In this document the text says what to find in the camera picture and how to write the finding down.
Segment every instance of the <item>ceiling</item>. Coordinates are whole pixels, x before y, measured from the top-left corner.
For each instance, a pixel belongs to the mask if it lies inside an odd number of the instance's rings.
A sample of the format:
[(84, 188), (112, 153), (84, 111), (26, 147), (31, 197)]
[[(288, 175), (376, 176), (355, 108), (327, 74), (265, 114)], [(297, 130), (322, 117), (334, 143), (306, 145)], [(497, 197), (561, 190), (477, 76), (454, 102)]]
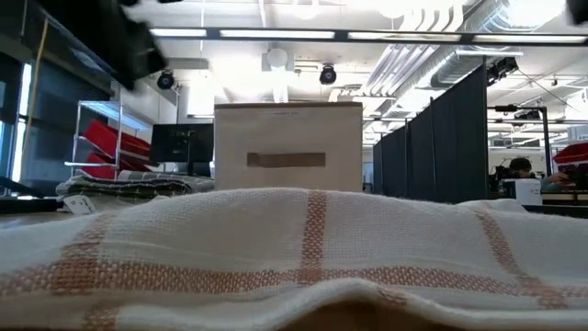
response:
[[(300, 1), (300, 6), (292, 5), (292, 0), (184, 0), (167, 5), (159, 4), (156, 0), (142, 0), (142, 4), (130, 9), (129, 14), (133, 19), (147, 21), (157, 28), (398, 29), (401, 21), (382, 16), (377, 10), (379, 1), (381, 0), (320, 0), (317, 16), (310, 19), (300, 17), (311, 12), (310, 0)], [(389, 1), (395, 1), (398, 6), (402, 4), (400, 0)], [(476, 3), (476, 0), (466, 1), (466, 9)], [(537, 32), (586, 31), (572, 28), (566, 14), (562, 13)], [(261, 65), (262, 54), (273, 48), (293, 54), (295, 67), (301, 70), (286, 78), (290, 101), (327, 101), (334, 89), (362, 86), (386, 49), (383, 44), (216, 40), (160, 40), (160, 46), (164, 55), (169, 58), (207, 59), (209, 74), (217, 86), (216, 91), (222, 92), (219, 93), (221, 96), (217, 96), (217, 102), (273, 102), (272, 89), (276, 81), (272, 73), (262, 72)], [(517, 57), (517, 62), (522, 73), (513, 73), (490, 87), (489, 105), (525, 102), (530, 105), (536, 104), (537, 99), (543, 97), (554, 116), (564, 116), (565, 100), (562, 102), (560, 98), (563, 100), (569, 94), (581, 91), (580, 88), (570, 86), (588, 86), (588, 50), (521, 48), (520, 51), (524, 55)], [(323, 86), (319, 82), (323, 63), (334, 64), (337, 72), (337, 81), (331, 86)], [(195, 73), (183, 71), (177, 75), (181, 84), (189, 86)], [(558, 84), (552, 86), (555, 79)], [(428, 99), (429, 95), (417, 97)], [(363, 101), (367, 108), (373, 110), (384, 99), (365, 98)], [(411, 115), (414, 112), (401, 114)], [(489, 115), (493, 118), (503, 117), (503, 114), (493, 112)], [(398, 125), (383, 129), (389, 131)], [(501, 130), (500, 125), (494, 125), (493, 128)], [(528, 131), (540, 132), (540, 128), (530, 128)]]

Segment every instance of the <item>metal shelving unit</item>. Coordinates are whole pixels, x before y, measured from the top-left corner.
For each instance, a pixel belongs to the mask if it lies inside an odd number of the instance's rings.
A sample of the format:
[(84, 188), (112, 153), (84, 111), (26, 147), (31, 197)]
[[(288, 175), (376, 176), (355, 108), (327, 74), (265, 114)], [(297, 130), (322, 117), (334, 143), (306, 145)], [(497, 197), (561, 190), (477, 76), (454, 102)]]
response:
[[(78, 143), (80, 141), (85, 140), (84, 136), (80, 136), (80, 118), (82, 115), (83, 108), (92, 110), (100, 115), (106, 116), (107, 118), (116, 120), (118, 122), (117, 149), (114, 155), (114, 164), (75, 162), (75, 157), (77, 156)], [(126, 116), (125, 114), (129, 113), (129, 110), (130, 108), (125, 107), (122, 103), (116, 101), (78, 101), (77, 118), (75, 121), (75, 135), (73, 136), (72, 161), (65, 162), (66, 166), (70, 166), (72, 168), (72, 176), (74, 175), (75, 168), (79, 166), (111, 166), (115, 168), (114, 179), (116, 179), (116, 174), (120, 170), (120, 142), (122, 140), (122, 124), (125, 124), (137, 131), (146, 130), (150, 126), (150, 124), (143, 122), (142, 120), (137, 120), (135, 118)]]

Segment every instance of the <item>cable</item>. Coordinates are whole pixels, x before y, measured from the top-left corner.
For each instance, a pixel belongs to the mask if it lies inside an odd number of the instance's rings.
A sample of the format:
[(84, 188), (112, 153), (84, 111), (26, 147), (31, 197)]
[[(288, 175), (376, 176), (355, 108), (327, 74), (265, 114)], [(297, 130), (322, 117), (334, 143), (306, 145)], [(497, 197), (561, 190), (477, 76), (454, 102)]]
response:
[(540, 83), (538, 83), (535, 79), (531, 78), (528, 74), (525, 74), (521, 71), (521, 69), (518, 69), (518, 72), (521, 73), (523, 76), (526, 77), (526, 79), (530, 80), (531, 82), (537, 84), (537, 86), (541, 87), (542, 90), (544, 90), (545, 92), (551, 94), (554, 98), (556, 98), (557, 100), (561, 101), (561, 103), (563, 103), (564, 105), (576, 110), (577, 112), (581, 112), (578, 109), (576, 109), (576, 107), (571, 106), (568, 102), (566, 102), (566, 100), (562, 99), (561, 97), (556, 96), (555, 94), (553, 94), (551, 91), (549, 91), (548, 89), (546, 89), (545, 87), (543, 87)]
[(36, 101), (36, 96), (37, 96), (37, 83), (39, 82), (39, 69), (40, 69), (40, 61), (42, 59), (43, 56), (43, 50), (45, 49), (45, 40), (47, 39), (47, 30), (49, 29), (49, 20), (47, 18), (45, 18), (45, 23), (43, 24), (43, 33), (40, 37), (40, 44), (39, 44), (39, 50), (37, 51), (37, 61), (35, 62), (35, 74), (33, 75), (33, 79), (32, 79), (32, 84), (33, 87), (31, 89), (31, 97), (30, 97), (30, 104), (28, 104), (28, 111), (27, 111), (27, 115), (28, 115), (28, 121), (27, 121), (27, 126), (25, 127), (25, 141), (22, 145), (22, 162), (21, 165), (25, 165), (26, 161), (27, 161), (27, 154), (25, 153), (27, 151), (27, 146), (28, 146), (28, 137), (30, 136), (30, 126), (32, 124), (33, 121), (33, 115), (35, 114), (35, 101)]

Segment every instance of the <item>security camera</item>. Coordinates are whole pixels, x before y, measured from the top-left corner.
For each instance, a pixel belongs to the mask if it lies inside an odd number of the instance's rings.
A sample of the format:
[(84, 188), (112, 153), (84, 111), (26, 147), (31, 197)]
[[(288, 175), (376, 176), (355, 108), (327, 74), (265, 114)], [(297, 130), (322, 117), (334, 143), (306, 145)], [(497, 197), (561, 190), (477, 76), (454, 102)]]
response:
[(174, 86), (175, 78), (174, 72), (171, 70), (163, 70), (162, 74), (157, 79), (157, 87), (166, 90)]
[(321, 84), (330, 85), (337, 80), (337, 73), (330, 64), (326, 64), (322, 67), (321, 77), (319, 77)]

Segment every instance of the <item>storage box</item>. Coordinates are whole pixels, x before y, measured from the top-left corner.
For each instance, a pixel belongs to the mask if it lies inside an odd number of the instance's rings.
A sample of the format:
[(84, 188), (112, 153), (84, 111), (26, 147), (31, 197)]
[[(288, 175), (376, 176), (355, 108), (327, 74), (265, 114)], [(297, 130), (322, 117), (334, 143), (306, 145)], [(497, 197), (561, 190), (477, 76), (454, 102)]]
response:
[(362, 191), (362, 104), (216, 105), (215, 185)]

